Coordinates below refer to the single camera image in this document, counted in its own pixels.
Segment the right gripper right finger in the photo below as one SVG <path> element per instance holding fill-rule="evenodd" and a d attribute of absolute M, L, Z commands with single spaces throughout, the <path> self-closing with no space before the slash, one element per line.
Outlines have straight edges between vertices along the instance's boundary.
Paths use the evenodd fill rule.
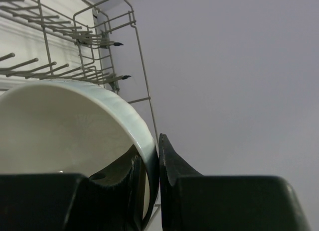
<path fill-rule="evenodd" d="M 159 137 L 165 231 L 308 231 L 292 186 L 278 176 L 205 176 Z"/>

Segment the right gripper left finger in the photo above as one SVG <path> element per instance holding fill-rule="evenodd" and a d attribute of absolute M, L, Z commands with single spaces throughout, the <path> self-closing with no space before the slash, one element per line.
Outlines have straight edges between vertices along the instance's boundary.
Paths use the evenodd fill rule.
<path fill-rule="evenodd" d="M 137 188 L 141 158 L 117 184 L 103 186 L 81 174 L 15 174 L 0 178 L 3 231 L 140 231 Z"/>

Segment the white bowl stack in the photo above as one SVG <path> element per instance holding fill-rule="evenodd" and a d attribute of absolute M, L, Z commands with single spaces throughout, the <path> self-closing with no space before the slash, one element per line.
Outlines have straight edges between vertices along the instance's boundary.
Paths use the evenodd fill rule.
<path fill-rule="evenodd" d="M 135 148 L 145 170 L 142 226 L 159 190 L 156 142 L 137 111 L 117 94 L 70 79 L 27 82 L 0 97 L 2 174 L 91 176 Z"/>

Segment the grey wire dish rack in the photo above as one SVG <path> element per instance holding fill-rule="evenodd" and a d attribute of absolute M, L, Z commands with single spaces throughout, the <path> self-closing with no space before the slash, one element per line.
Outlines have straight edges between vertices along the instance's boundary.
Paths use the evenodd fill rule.
<path fill-rule="evenodd" d="M 114 72 L 110 47 L 116 43 L 109 37 L 113 29 L 109 18 L 98 24 L 98 14 L 98 5 L 88 0 L 0 0 L 0 95 L 20 84 L 52 79 L 89 82 L 119 95 L 116 82 L 125 76 Z M 137 150 L 129 148 L 91 176 L 67 174 L 111 186 L 124 178 L 136 156 Z M 143 221 L 143 161 L 139 179 Z"/>

